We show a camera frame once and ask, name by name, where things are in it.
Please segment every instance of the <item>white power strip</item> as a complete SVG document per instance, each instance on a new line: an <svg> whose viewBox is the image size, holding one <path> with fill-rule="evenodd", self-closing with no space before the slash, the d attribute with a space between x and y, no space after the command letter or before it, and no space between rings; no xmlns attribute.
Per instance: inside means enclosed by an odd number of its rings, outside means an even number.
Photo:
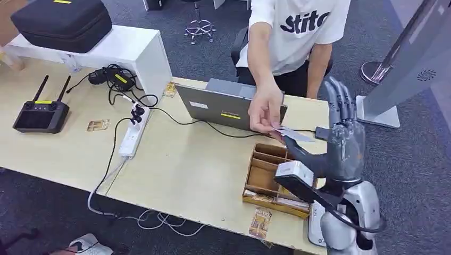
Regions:
<svg viewBox="0 0 451 255"><path fill-rule="evenodd" d="M324 207L315 201L312 204L312 211L308 219L308 240L313 244L323 247L326 246L321 232L321 217L324 213Z"/></svg>
<svg viewBox="0 0 451 255"><path fill-rule="evenodd" d="M143 136L144 128L151 115L151 110L147 107L143 107L144 114L141 115L143 119L140 123L133 126L131 122L126 132L126 136L122 140L121 148L119 149L119 155L122 157L134 157L136 150L138 149L141 136Z"/></svg>

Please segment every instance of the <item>robotic arm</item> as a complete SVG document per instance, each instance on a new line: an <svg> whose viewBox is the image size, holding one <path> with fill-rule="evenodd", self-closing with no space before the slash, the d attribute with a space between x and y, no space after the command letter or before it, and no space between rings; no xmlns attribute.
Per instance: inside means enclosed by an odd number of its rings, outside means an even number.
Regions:
<svg viewBox="0 0 451 255"><path fill-rule="evenodd" d="M383 230L379 199L374 186L362 181L365 130L356 120L356 106L349 90L334 78L324 82L329 94L327 153L313 155L284 136L288 151L316 178L327 178L315 189L297 176L278 176L275 181L300 199L316 200L326 210L321 231L328 254L377 254L375 233Z"/></svg>

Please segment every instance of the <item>display screen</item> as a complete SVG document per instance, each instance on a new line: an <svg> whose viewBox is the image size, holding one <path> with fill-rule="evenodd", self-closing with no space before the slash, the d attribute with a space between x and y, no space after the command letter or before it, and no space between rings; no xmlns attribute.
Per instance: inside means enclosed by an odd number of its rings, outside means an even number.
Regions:
<svg viewBox="0 0 451 255"><path fill-rule="evenodd" d="M54 112L23 112L17 121L16 129L46 129L52 121Z"/></svg>

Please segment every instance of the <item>light wood table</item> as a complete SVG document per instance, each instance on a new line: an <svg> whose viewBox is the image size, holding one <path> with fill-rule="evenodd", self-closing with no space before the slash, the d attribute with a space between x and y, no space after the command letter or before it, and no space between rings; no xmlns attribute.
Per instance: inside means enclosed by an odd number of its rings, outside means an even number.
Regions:
<svg viewBox="0 0 451 255"><path fill-rule="evenodd" d="M204 88L206 82L174 78L179 84ZM325 101L292 96L284 125L314 130L328 126ZM192 121L180 97L163 97L159 108L180 122ZM219 126L227 134L249 132ZM108 197L170 215L249 235L257 206L241 201L249 159L256 142L277 145L266 137L228 138L205 123L178 125L155 111L132 161L118 174ZM303 143L312 153L324 153L326 143ZM307 239L307 221L273 211L267 241L315 254L325 249Z"/></svg>
<svg viewBox="0 0 451 255"><path fill-rule="evenodd" d="M26 68L13 72L0 65L0 166L24 174L91 191L102 179L113 147L114 125L130 115L131 104L118 98L110 106L106 86L92 86L84 82L63 102L70 113L58 134L23 134L12 128L23 103L32 100L45 75L47 85L40 100L56 100L69 75L65 65L36 59L26 59ZM83 69L72 76L69 86L75 85L91 69ZM87 132L88 123L110 119L107 130ZM119 142L127 125L118 129ZM119 158L113 159L116 165ZM105 182L106 189L111 180Z"/></svg>
<svg viewBox="0 0 451 255"><path fill-rule="evenodd" d="M110 106L106 86L83 83L63 98L71 107L71 113L61 133L19 133L12 125L22 104L33 98L44 76L49 74L50 78L40 99L55 100L68 75L66 67L59 63L27 59L26 66L19 73L0 66L0 166L91 191L105 173L114 126L129 115L130 103L118 98L115 106ZM74 75L70 85L90 71L85 69ZM174 81L195 87L206 85L186 79L174 78ZM328 125L325 101L287 96L285 103L288 112L284 125L309 130ZM163 97L158 107L178 121L191 121L178 95ZM111 120L110 128L86 131L89 121L103 119ZM119 126L118 144L126 128L125 124ZM249 134L225 126L218 128L228 134ZM113 184L112 180L107 181L99 193L248 235L256 206L242 203L241 193L256 142L277 145L276 141L265 137L224 137L204 123L181 126L164 113L155 111L134 159L127 162ZM312 153L326 150L326 143L322 141L302 145ZM116 154L112 165L118 162ZM326 253L324 248L308 241L307 221L282 212L273 211L266 240L309 253Z"/></svg>

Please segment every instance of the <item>cardboard box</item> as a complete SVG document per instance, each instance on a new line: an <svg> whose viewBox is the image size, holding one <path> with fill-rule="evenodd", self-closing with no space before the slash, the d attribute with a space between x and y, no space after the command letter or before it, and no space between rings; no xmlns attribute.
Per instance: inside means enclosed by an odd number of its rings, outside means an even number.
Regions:
<svg viewBox="0 0 451 255"><path fill-rule="evenodd" d="M10 17L26 4L27 0L0 0L0 46L5 46L19 34Z"/></svg>
<svg viewBox="0 0 451 255"><path fill-rule="evenodd" d="M243 202L307 218L311 205L299 200L274 181L277 166L294 160L286 148L257 143L252 151Z"/></svg>

